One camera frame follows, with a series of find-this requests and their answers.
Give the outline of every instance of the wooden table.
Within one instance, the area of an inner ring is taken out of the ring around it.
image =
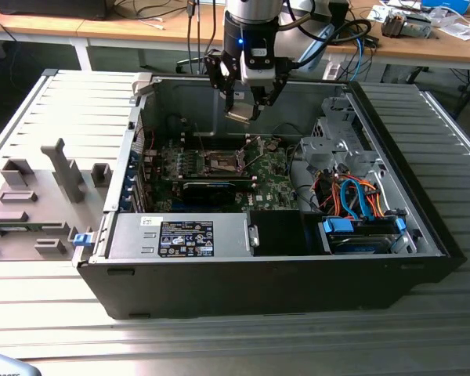
[[[153,0],[137,0],[142,4]],[[377,3],[375,0],[352,0],[356,17],[366,16],[368,8]],[[173,0],[167,7],[157,8],[155,13],[162,13],[184,5],[183,0]],[[132,16],[130,8],[120,8],[120,12]],[[223,7],[217,6],[217,32],[213,46],[222,45]],[[164,30],[139,22],[126,20],[114,14],[105,21],[80,20],[49,16],[7,16],[0,14],[0,23],[21,42],[46,42],[73,45],[76,49],[81,68],[90,70],[87,53],[89,46],[106,46],[134,49],[186,50],[186,12],[177,12],[164,16],[160,24]],[[204,50],[212,33],[212,6],[201,6],[201,49]],[[375,63],[393,63],[411,66],[452,67],[470,69],[470,41],[463,42],[438,29],[432,32],[430,39],[386,38],[381,35],[381,24],[374,23],[371,35],[380,39]],[[10,37],[0,27],[0,39]],[[197,43],[197,21],[193,21],[191,42]],[[341,62],[349,59],[356,51],[353,43],[330,46],[325,59]]]

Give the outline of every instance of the sticker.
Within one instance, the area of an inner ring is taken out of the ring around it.
[[[164,217],[141,217],[141,226],[159,226]]]
[[[162,222],[160,229],[161,257],[214,256],[212,221]]]

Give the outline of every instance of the motherboard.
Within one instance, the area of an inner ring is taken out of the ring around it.
[[[298,208],[287,175],[292,145],[262,136],[182,136],[157,143],[146,181],[152,212],[245,212]]]

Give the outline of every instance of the blue cable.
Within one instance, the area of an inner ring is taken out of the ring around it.
[[[360,210],[362,210],[362,214],[364,215],[364,217],[368,217],[369,220],[373,220],[374,216],[372,215],[371,210],[369,210],[369,207],[366,204],[366,200],[364,199],[364,195],[363,195],[362,186],[353,179],[347,179],[342,184],[342,188],[341,188],[341,191],[340,191],[340,198],[341,198],[341,201],[342,201],[342,207],[355,220],[359,219],[359,216],[352,209],[350,209],[349,206],[346,204],[346,195],[345,194],[346,194],[346,187],[348,186],[349,183],[353,183],[355,185],[355,187],[357,188],[357,192],[359,193]]]
[[[353,81],[353,79],[357,76],[357,73],[359,73],[360,65],[362,63],[362,43],[360,43],[360,39],[357,38],[357,45],[359,45],[359,63],[357,64],[357,68],[355,69],[355,73],[353,74],[352,78],[350,78],[350,81]]]

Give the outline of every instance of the power supply label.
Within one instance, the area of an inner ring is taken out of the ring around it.
[[[214,256],[214,226],[212,221],[162,222],[160,257]]]

